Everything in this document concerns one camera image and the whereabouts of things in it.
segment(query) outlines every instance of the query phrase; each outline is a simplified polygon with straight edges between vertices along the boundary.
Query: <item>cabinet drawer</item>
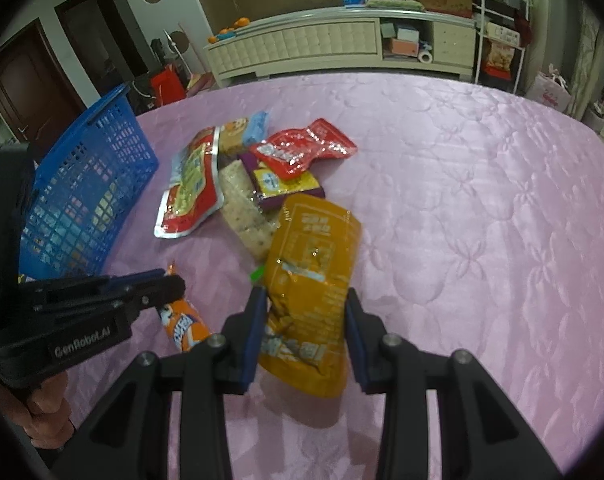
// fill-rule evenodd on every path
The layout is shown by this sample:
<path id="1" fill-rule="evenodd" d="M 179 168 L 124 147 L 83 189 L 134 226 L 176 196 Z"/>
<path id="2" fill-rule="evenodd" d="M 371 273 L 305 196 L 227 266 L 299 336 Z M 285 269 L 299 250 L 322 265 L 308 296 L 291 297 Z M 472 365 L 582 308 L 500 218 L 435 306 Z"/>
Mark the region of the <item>cabinet drawer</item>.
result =
<path id="1" fill-rule="evenodd" d="M 224 41 L 208 49 L 213 70 L 231 70 L 299 57 L 376 54 L 375 22 L 317 23 L 266 30 Z"/>
<path id="2" fill-rule="evenodd" d="M 475 30 L 450 23 L 433 23 L 433 59 L 472 67 L 475 62 Z"/>

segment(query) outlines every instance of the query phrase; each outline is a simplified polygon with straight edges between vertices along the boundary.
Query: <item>pink mattress cover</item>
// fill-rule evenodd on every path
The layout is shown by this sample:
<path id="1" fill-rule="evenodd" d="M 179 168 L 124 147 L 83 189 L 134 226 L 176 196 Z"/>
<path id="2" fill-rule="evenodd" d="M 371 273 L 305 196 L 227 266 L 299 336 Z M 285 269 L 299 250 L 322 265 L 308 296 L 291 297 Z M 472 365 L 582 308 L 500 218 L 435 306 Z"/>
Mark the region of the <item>pink mattress cover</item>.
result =
<path id="1" fill-rule="evenodd" d="M 169 160 L 201 128 L 259 110 L 269 131 L 324 117 L 359 146 L 313 166 L 329 200 L 363 224 L 352 285 L 365 308 L 423 350 L 474 353 L 566 470 L 604 422 L 604 145 L 523 98 L 413 75 L 336 73 L 197 95 L 139 117 L 160 168 L 105 272 L 175 260 L 211 329 L 244 306 L 255 268 L 215 215 L 189 237 L 153 237 Z M 157 314 L 70 373 L 78 424 L 138 352 L 174 352 Z M 384 398 L 351 379 L 339 399 L 258 369 L 227 396 L 234 478 L 371 479 Z M 431 478 L 440 474 L 431 423 Z M 171 432 L 170 476 L 177 478 Z"/>

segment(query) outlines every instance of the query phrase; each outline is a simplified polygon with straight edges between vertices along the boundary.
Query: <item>orange snack bag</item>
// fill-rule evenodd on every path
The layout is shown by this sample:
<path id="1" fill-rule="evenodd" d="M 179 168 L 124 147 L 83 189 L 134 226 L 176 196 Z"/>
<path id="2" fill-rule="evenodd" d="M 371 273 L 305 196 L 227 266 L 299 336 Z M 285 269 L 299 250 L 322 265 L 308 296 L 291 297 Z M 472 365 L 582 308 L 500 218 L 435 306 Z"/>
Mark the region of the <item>orange snack bag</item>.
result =
<path id="1" fill-rule="evenodd" d="M 285 383 L 337 397 L 347 380 L 344 301 L 361 235 L 350 211 L 287 198 L 264 270 L 272 301 L 259 363 Z"/>
<path id="2" fill-rule="evenodd" d="M 167 274 L 175 274 L 175 264 L 169 265 Z M 178 350 L 188 352 L 197 343 L 211 335 L 199 312 L 182 298 L 157 309 L 162 324 Z"/>

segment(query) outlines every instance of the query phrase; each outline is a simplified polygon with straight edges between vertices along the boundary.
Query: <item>screw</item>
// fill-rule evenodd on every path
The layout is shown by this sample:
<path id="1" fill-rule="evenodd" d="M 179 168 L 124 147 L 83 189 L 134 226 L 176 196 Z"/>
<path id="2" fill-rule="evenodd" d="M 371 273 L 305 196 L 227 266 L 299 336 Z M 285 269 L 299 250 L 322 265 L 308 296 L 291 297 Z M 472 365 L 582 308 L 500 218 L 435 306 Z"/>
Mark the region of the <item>screw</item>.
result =
<path id="1" fill-rule="evenodd" d="M 211 348 L 221 348 L 226 344 L 226 337 L 222 334 L 211 334 L 207 338 L 207 344 Z"/>
<path id="2" fill-rule="evenodd" d="M 453 352 L 453 358 L 459 364 L 467 365 L 472 361 L 472 354 L 468 350 L 460 348 L 459 350 L 455 350 L 455 352 Z"/>
<path id="3" fill-rule="evenodd" d="M 382 343 L 391 348 L 394 346 L 399 346 L 402 343 L 402 337 L 393 333 L 384 334 L 382 336 Z"/>
<path id="4" fill-rule="evenodd" d="M 136 360 L 142 366 L 148 366 L 155 361 L 155 354 L 153 352 L 142 352 L 140 355 L 138 355 Z"/>

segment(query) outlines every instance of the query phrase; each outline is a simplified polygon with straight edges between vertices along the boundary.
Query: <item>doorway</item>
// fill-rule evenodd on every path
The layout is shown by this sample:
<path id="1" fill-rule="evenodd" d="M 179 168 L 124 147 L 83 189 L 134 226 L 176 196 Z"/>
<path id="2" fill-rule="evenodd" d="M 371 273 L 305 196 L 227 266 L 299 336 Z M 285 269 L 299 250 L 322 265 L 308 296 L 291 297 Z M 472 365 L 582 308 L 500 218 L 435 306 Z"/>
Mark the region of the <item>doorway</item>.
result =
<path id="1" fill-rule="evenodd" d="M 85 109 L 42 30 L 29 23 L 0 47 L 0 114 L 37 162 Z"/>
<path id="2" fill-rule="evenodd" d="M 67 0 L 56 13 L 101 96 L 148 71 L 113 0 Z"/>

